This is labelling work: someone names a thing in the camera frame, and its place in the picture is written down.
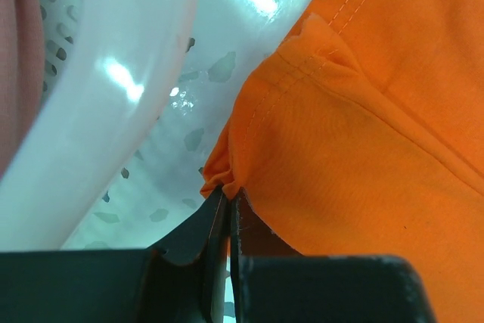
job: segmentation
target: pink cloth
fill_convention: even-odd
[[[43,43],[39,0],[0,0],[0,178],[39,109]]]

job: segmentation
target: orange fabric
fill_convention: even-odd
[[[206,167],[308,255],[391,253],[484,321],[484,0],[313,0]]]

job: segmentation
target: orange shirt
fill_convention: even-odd
[[[206,167],[307,255],[390,253],[484,321],[484,0],[313,0]]]

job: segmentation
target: laundry basket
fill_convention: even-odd
[[[275,50],[309,1],[198,0],[185,65],[168,106],[64,248],[144,248],[201,205],[200,171],[242,83]],[[40,2],[45,104],[76,47],[82,0]],[[65,201],[70,202],[69,194]]]

